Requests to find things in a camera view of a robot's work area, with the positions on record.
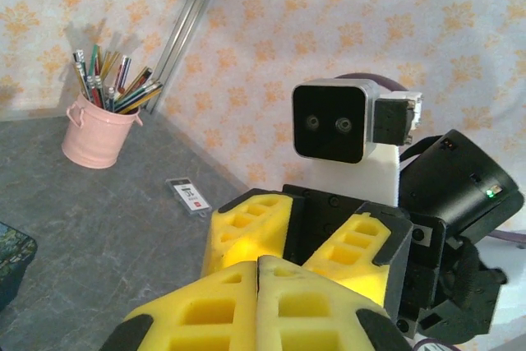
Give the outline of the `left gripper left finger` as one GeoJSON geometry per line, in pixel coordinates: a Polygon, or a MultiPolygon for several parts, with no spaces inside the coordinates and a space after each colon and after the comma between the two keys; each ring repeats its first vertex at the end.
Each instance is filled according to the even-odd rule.
{"type": "Polygon", "coordinates": [[[207,275],[130,312],[102,350],[256,348],[256,263],[207,275]]]}

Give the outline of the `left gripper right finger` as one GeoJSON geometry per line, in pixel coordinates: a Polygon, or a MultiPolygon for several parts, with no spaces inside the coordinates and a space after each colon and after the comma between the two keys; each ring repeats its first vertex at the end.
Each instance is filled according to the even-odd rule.
{"type": "Polygon", "coordinates": [[[257,260],[258,350],[410,350],[383,307],[289,261],[257,260]]]}

